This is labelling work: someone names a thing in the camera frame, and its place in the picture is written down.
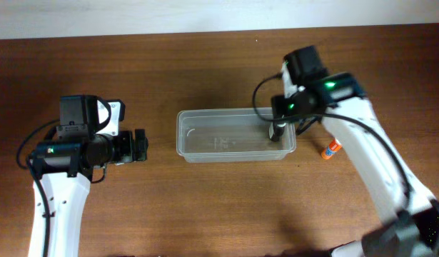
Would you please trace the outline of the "dark bottle white cap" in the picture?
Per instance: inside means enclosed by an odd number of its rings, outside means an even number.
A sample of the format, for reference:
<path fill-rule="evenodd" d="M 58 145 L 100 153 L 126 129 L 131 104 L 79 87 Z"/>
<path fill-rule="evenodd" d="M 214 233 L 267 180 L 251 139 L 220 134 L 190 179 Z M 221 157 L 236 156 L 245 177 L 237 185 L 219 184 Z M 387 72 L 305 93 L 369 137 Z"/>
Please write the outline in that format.
<path fill-rule="evenodd" d="M 269 127 L 269 138 L 273 142 L 278 142 L 281 136 L 284 134 L 286 123 L 275 123 L 272 122 Z"/>

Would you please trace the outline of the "orange glue stick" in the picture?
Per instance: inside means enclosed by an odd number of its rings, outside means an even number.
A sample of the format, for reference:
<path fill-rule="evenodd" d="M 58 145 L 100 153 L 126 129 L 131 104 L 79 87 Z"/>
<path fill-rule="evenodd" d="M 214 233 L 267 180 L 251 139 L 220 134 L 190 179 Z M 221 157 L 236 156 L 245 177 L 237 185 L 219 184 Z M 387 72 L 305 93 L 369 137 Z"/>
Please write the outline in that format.
<path fill-rule="evenodd" d="M 325 160 L 332 158 L 342 149 L 342 144 L 338 139 L 333 139 L 330 144 L 321 152 L 321 157 Z"/>

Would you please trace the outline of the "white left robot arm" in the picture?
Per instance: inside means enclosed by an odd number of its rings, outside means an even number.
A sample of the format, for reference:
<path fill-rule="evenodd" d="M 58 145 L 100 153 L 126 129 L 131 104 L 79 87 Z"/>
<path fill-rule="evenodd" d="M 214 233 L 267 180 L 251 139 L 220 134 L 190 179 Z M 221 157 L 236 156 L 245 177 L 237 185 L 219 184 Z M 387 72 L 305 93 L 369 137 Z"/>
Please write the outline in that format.
<path fill-rule="evenodd" d="M 52 127 L 26 157 L 35 200 L 29 255 L 77 256 L 84 206 L 96 182 L 94 170 L 143 162 L 147 151 L 143 129 L 65 138 Z"/>

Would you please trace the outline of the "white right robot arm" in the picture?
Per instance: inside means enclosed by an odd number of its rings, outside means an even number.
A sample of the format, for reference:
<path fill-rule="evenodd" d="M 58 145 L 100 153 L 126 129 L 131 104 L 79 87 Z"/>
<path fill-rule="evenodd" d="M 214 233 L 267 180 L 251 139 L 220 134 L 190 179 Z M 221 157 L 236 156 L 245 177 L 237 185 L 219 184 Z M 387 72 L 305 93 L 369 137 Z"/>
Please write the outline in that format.
<path fill-rule="evenodd" d="M 349 73 L 299 81 L 287 72 L 272 100 L 278 123 L 316 117 L 343 146 L 373 200 L 382 226 L 307 256 L 439 256 L 439 201 L 408 168 L 386 135 L 366 92 Z"/>

